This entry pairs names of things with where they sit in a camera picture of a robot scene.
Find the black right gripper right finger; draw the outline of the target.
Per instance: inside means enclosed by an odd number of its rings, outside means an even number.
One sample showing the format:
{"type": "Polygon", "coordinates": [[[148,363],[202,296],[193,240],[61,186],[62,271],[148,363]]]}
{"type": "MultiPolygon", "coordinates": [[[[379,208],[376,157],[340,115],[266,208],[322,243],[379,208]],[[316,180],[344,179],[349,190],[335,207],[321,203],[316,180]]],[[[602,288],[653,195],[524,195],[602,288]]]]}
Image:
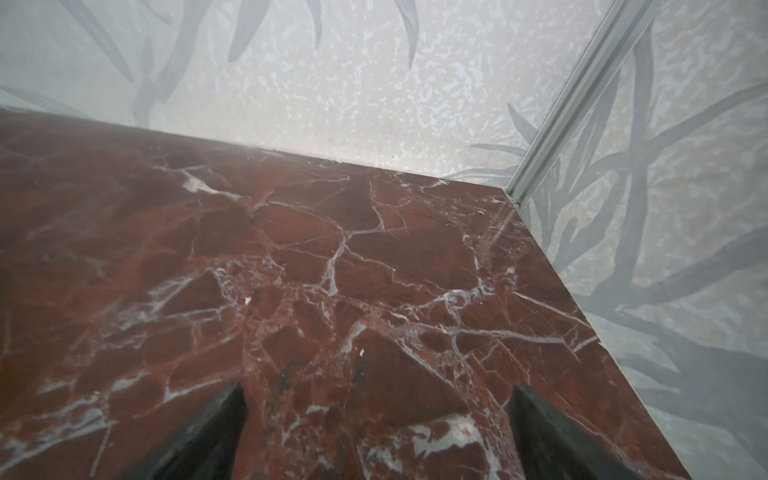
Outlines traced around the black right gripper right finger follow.
{"type": "Polygon", "coordinates": [[[506,412],[528,479],[640,477],[530,385],[514,387],[506,412]]]}

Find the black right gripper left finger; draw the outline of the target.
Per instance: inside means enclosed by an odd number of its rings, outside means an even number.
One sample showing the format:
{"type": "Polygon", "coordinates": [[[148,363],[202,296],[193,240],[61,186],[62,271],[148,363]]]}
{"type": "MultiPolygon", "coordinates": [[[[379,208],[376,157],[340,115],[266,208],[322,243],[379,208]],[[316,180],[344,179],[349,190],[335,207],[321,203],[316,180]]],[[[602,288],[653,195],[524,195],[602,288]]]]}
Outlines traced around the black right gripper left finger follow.
{"type": "Polygon", "coordinates": [[[230,479],[248,418],[240,383],[231,383],[122,474],[124,479],[230,479]]]}

